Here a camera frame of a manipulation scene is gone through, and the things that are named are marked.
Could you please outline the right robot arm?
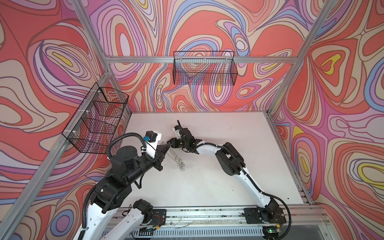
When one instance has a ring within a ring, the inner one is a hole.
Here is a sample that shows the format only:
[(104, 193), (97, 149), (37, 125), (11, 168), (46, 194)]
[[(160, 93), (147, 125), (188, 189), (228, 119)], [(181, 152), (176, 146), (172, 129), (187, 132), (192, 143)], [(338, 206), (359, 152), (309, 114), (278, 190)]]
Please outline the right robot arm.
[(183, 128), (179, 121), (177, 123), (173, 128), (176, 136), (168, 141), (173, 149), (216, 157), (222, 170), (235, 177), (254, 198), (256, 207), (244, 209), (242, 213), (248, 224), (292, 224), (292, 215), (287, 204), (281, 198), (263, 191), (251, 176), (244, 158), (231, 143), (216, 145), (196, 139), (188, 128)]

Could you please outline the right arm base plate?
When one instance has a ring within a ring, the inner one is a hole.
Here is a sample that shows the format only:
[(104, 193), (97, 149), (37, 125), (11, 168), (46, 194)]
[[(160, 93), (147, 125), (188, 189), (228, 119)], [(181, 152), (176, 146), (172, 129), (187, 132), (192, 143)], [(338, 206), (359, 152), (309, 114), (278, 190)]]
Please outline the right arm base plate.
[(244, 208), (242, 216), (246, 218), (247, 224), (283, 225), (287, 223), (285, 214), (281, 208), (273, 214), (269, 214), (265, 209)]

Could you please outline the perforated metal ring plate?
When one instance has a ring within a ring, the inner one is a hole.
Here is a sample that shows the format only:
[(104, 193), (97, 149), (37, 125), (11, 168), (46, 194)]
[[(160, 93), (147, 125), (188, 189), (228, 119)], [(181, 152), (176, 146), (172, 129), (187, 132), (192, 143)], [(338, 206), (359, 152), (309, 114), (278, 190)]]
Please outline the perforated metal ring plate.
[(172, 149), (172, 148), (169, 148), (168, 151), (167, 151), (167, 155), (172, 159), (174, 160), (177, 165), (180, 167), (184, 162), (183, 160), (181, 159), (181, 157), (179, 157), (176, 152)]

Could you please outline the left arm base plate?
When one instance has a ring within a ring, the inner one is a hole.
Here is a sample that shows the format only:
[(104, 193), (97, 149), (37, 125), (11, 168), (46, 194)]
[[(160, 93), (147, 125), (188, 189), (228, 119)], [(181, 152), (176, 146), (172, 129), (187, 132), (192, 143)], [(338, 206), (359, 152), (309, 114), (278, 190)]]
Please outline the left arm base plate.
[(143, 225), (154, 227), (161, 227), (166, 223), (167, 210), (166, 209), (154, 209), (147, 215), (147, 219), (144, 220)]

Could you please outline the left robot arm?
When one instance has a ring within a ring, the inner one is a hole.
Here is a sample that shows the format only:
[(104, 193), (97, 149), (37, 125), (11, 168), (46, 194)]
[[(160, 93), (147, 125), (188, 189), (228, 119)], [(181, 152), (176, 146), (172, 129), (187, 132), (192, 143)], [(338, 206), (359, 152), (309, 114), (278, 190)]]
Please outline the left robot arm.
[[(125, 146), (112, 154), (112, 147), (119, 141), (135, 137), (139, 139), (141, 153), (137, 148)], [(106, 153), (111, 168), (87, 193), (82, 207), (82, 223), (78, 229), (76, 240), (98, 240), (104, 229), (121, 207), (126, 197), (132, 192), (132, 185), (142, 188), (142, 179), (146, 172), (155, 168), (163, 170), (162, 161), (170, 144), (161, 144), (162, 134), (158, 131), (147, 131), (145, 136), (137, 133), (126, 133), (112, 140)]]

